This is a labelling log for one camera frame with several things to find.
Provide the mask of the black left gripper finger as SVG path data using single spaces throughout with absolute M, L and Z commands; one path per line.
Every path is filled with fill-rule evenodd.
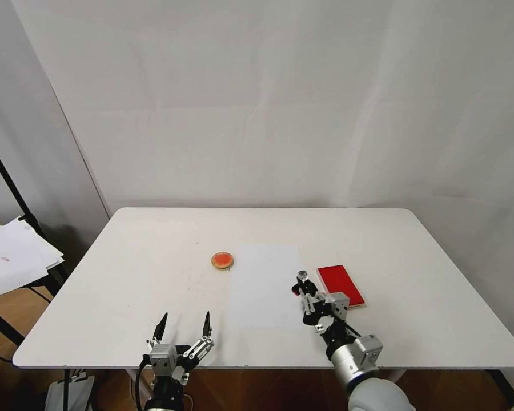
M 158 324 L 156 325 L 152 338 L 147 340 L 147 343 L 150 348 L 153 348 L 156 344 L 160 344 L 162 342 L 167 318 L 168 318 L 168 313 L 166 312 L 164 314 L 164 316 L 161 318 L 161 320 L 158 322 Z
M 202 336 L 184 352 L 184 358 L 190 361 L 201 361 L 215 345 L 211 332 L 210 312 L 208 311 L 204 319 Z

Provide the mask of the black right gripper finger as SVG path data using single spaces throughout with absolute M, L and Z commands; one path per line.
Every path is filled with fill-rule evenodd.
M 304 316 L 315 313 L 315 284 L 295 284 L 292 286 L 292 293 L 300 297 Z
M 304 281 L 304 301 L 306 304 L 326 303 L 327 296 L 318 290 L 311 280 Z

